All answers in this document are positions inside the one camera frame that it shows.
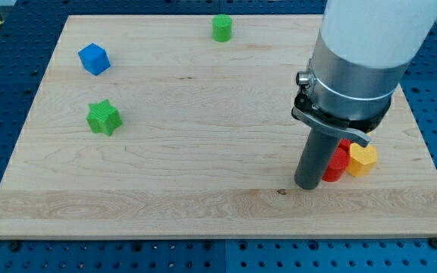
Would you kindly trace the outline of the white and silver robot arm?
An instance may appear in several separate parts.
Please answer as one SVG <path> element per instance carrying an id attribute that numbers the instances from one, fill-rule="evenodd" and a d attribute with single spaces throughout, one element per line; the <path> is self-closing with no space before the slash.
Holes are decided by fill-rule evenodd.
<path id="1" fill-rule="evenodd" d="M 361 146 L 437 18 L 437 0 L 328 0 L 291 114 L 310 126 L 307 144 Z"/>

